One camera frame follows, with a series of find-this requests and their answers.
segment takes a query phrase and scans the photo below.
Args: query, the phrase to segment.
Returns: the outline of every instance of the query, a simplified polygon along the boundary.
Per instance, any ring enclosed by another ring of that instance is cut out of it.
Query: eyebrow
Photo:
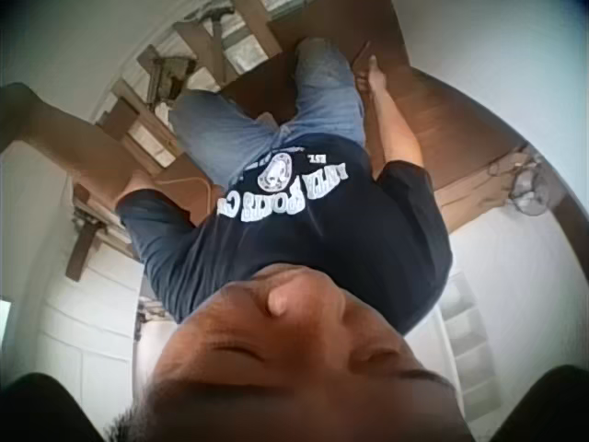
[[[456,393],[456,388],[448,379],[444,378],[443,376],[438,375],[429,370],[408,370],[408,371],[400,371],[398,373],[393,374],[393,378],[397,379],[407,379],[407,380],[428,380],[430,382],[434,382],[438,385],[442,385],[447,389],[450,389],[454,393]]]

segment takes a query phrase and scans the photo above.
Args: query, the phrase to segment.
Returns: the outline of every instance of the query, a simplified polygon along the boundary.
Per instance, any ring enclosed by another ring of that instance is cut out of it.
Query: wooden floor
[[[388,87],[423,147],[435,189],[467,176],[525,143],[491,112],[409,66],[390,0],[315,0],[271,23],[284,52],[241,76],[223,93],[251,117],[270,111],[278,122],[295,116],[294,47],[304,37],[334,41],[351,61],[366,41],[388,77]],[[375,115],[365,101],[367,149],[377,174],[383,167]]]

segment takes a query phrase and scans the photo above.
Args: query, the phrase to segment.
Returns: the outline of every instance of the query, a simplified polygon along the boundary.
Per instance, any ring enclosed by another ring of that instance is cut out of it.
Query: shirt logo
[[[286,189],[293,177],[293,159],[286,153],[274,156],[266,169],[258,176],[258,185],[266,192],[276,193]]]

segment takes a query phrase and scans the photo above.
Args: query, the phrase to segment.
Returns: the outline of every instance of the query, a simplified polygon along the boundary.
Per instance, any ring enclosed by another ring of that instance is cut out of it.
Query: hand
[[[356,84],[361,92],[370,92],[371,94],[387,90],[387,76],[380,70],[376,55],[370,57],[368,69],[357,74]]]

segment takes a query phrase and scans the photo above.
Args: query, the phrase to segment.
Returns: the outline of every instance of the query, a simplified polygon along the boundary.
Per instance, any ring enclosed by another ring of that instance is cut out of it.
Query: man
[[[4,90],[5,144],[116,207],[181,324],[117,440],[471,440],[452,387],[402,338],[451,264],[419,143],[372,57],[357,86],[387,161],[374,181],[350,66],[319,39],[297,54],[298,114],[277,131],[215,94],[177,102],[181,145],[228,190],[199,227],[100,130]]]

